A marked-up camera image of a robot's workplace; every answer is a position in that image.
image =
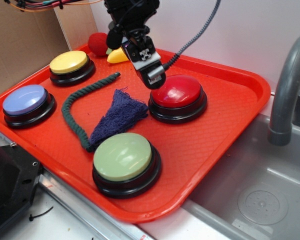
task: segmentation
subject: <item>gray faucet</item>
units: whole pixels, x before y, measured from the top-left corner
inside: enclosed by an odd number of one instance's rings
[[[277,146],[290,142],[292,123],[300,126],[300,37],[282,69],[273,100],[268,140]]]

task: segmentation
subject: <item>blue towel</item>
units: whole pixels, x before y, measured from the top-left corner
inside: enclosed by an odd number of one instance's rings
[[[126,132],[139,120],[148,116],[148,106],[135,100],[128,93],[116,89],[112,104],[99,124],[94,128],[89,143],[95,149],[107,138]]]

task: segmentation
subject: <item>yellow button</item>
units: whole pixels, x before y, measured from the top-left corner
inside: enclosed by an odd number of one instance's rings
[[[55,74],[68,74],[81,68],[88,61],[84,51],[67,51],[50,62],[50,69]]]

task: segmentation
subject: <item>rope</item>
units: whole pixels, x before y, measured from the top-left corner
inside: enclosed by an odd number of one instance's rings
[[[104,79],[101,79],[89,86],[79,89],[78,91],[72,93],[65,100],[65,102],[62,105],[61,111],[62,111],[64,120],[69,125],[71,130],[79,137],[81,146],[89,153],[94,151],[94,147],[91,146],[91,144],[89,143],[89,138],[88,138],[86,131],[76,123],[74,117],[71,115],[70,108],[77,99],[112,83],[119,76],[120,76],[120,73],[116,72],[116,73],[114,73]]]

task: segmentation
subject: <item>wire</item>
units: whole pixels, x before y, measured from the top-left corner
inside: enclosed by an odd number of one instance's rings
[[[55,7],[62,7],[64,5],[90,5],[102,2],[103,0],[96,0],[93,2],[80,2],[82,0],[46,0],[42,2],[35,2],[33,0],[14,0],[16,4],[10,3],[8,0],[4,0],[6,3],[23,12],[37,13],[51,10]]]
[[[78,2],[78,3],[66,3],[66,5],[88,5],[102,2],[103,0],[91,1],[91,2]]]
[[[41,213],[41,214],[39,214],[39,215],[37,215],[37,216],[32,216],[32,214],[30,214],[29,221],[32,222],[35,218],[38,218],[38,217],[41,217],[41,216],[47,214],[47,213],[50,212],[53,208],[54,208],[54,207],[52,206],[52,207],[50,207],[47,211],[45,211],[44,213]]]
[[[212,19],[217,13],[217,10],[219,8],[221,0],[217,0],[215,3],[215,6],[213,8],[213,11],[208,18],[208,20],[205,22],[205,25],[201,28],[201,30],[198,32],[197,35],[195,35],[189,42],[187,42],[167,63],[163,64],[164,70],[168,70],[179,58],[180,55],[188,48],[190,47],[198,38],[201,37],[201,35],[206,31],[207,27],[211,23]]]
[[[136,3],[134,3],[134,5],[132,5],[124,14],[123,14],[123,16],[120,18],[120,20],[119,20],[119,22],[117,23],[117,25],[121,25],[122,24],[122,22],[124,21],[124,19],[126,18],[126,16],[128,15],[128,13],[130,12],[130,11],[132,11],[136,6],[138,6],[139,4],[141,4],[142,2],[143,2],[144,0],[140,0],[140,1],[138,1],[138,2],[136,2]]]
[[[28,13],[38,13],[38,12],[44,12],[44,11],[48,11],[48,10],[53,9],[53,7],[49,7],[49,8],[38,9],[38,10],[28,10],[28,9],[24,9],[24,8],[18,7],[16,5],[14,5],[14,4],[9,4],[9,5],[11,5],[12,7],[14,7],[15,9],[18,9],[18,10],[23,11],[23,12],[28,12]]]

